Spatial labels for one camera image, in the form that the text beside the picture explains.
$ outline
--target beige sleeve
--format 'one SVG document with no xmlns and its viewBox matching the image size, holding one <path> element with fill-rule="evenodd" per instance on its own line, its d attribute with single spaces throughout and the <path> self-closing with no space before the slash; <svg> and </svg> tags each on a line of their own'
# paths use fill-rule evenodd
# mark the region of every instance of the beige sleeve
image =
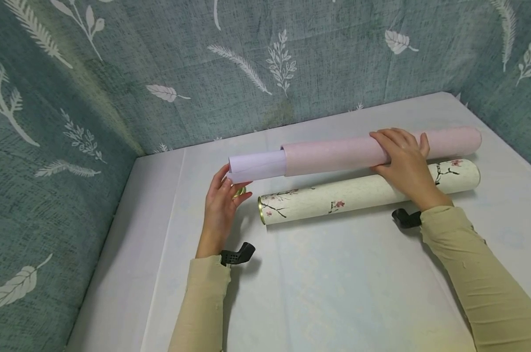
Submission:
<svg viewBox="0 0 531 352">
<path fill-rule="evenodd" d="M 221 256 L 191 260 L 168 352 L 222 351 L 222 301 L 229 282 L 230 268 Z"/>
<path fill-rule="evenodd" d="M 461 208 L 421 215 L 422 239 L 443 263 L 478 352 L 531 352 L 531 299 L 473 230 Z"/>
</svg>

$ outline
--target rolled paper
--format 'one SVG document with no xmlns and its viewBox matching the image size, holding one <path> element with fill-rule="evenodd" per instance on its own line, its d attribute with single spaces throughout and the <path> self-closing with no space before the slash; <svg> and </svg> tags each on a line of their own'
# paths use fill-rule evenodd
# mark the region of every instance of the rolled paper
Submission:
<svg viewBox="0 0 531 352">
<path fill-rule="evenodd" d="M 422 132 L 413 133 L 420 141 Z M 481 133 L 473 127 L 426 131 L 430 145 L 428 159 L 469 155 L 481 145 Z M 371 137 L 284 144 L 287 157 L 285 176 L 327 173 L 387 163 L 387 153 Z"/>
<path fill-rule="evenodd" d="M 474 189 L 481 181 L 477 166 L 466 159 L 431 164 L 428 168 L 437 187 L 447 194 Z M 372 175 L 266 194 L 258 197 L 258 208 L 262 222 L 270 225 L 405 200 L 407 197 L 384 178 Z"/>
<path fill-rule="evenodd" d="M 231 156 L 228 162 L 227 177 L 234 184 L 283 176 L 286 169 L 285 151 Z"/>
</svg>

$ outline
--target cardboard tube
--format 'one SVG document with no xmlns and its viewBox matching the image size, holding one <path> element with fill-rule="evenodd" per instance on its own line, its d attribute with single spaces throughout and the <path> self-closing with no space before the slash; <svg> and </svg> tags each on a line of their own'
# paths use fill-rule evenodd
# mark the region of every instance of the cardboard tube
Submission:
<svg viewBox="0 0 531 352">
<path fill-rule="evenodd" d="M 470 160 L 451 160 L 428 166 L 444 193 L 474 189 L 481 181 Z M 258 198 L 265 225 L 341 213 L 408 200 L 379 175 L 347 179 L 320 186 L 266 194 Z"/>
</svg>

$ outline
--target fabric wall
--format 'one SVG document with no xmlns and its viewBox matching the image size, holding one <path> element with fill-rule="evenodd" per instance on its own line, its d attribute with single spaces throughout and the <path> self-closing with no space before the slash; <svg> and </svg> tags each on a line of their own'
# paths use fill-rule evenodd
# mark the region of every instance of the fabric wall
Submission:
<svg viewBox="0 0 531 352">
<path fill-rule="evenodd" d="M 0 351 L 61 351 L 135 157 L 442 90 L 531 162 L 531 0 L 0 0 Z"/>
</svg>

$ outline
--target black plastic clip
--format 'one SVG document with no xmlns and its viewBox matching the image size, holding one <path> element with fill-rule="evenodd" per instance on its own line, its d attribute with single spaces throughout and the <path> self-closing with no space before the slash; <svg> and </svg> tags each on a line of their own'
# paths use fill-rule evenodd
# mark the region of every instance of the black plastic clip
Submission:
<svg viewBox="0 0 531 352">
<path fill-rule="evenodd" d="M 224 266 L 227 266 L 227 264 L 246 263 L 248 260 L 250 260 L 255 250 L 256 248 L 253 245 L 247 242 L 244 242 L 242 244 L 242 247 L 240 247 L 240 249 L 238 250 L 238 252 L 222 251 L 221 252 L 221 256 L 222 256 L 221 264 Z"/>
<path fill-rule="evenodd" d="M 400 229 L 411 229 L 422 224 L 420 220 L 421 212 L 417 211 L 413 214 L 408 214 L 403 208 L 393 211 L 392 216 Z"/>
</svg>

